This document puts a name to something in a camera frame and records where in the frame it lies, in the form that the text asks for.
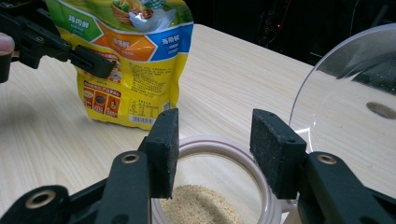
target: yellow snack bag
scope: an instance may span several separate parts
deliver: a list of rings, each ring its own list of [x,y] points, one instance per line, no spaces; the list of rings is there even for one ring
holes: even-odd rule
[[[63,39],[115,62],[106,79],[78,70],[78,95],[93,119],[149,130],[175,108],[191,45],[182,0],[47,0]]]

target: sesame seeds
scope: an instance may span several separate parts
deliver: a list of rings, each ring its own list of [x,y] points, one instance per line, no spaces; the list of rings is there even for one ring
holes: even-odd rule
[[[239,224],[242,219],[217,192],[198,185],[173,190],[173,199],[161,199],[163,212],[172,224]]]

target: black clamp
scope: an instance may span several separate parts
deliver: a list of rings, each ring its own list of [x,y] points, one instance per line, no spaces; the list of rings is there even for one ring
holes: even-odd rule
[[[278,199],[298,198],[302,223],[396,223],[396,200],[363,186],[347,165],[306,142],[277,115],[253,110],[250,152]]]
[[[81,45],[73,49],[72,44],[61,39],[53,24],[45,3],[41,1],[0,1],[0,32],[11,36],[19,61],[37,69],[40,59],[47,55],[61,62],[70,62],[95,77],[107,78],[115,63]],[[1,56],[0,83],[8,80],[11,55]]]
[[[151,223],[150,199],[172,196],[178,138],[178,110],[166,110],[138,150],[114,159],[107,179],[71,196],[62,186],[33,189],[0,224]]]

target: packaging label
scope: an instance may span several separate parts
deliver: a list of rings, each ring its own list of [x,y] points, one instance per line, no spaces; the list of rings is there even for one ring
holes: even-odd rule
[[[77,68],[78,95],[91,118],[149,130],[158,114],[177,106],[193,27],[183,1],[46,3],[63,39],[116,63],[106,79]]]

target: clear plastic lid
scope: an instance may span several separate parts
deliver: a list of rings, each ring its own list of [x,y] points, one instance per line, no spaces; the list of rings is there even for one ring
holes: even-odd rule
[[[396,24],[323,57],[300,88],[290,127],[308,151],[339,156],[363,185],[396,198]]]

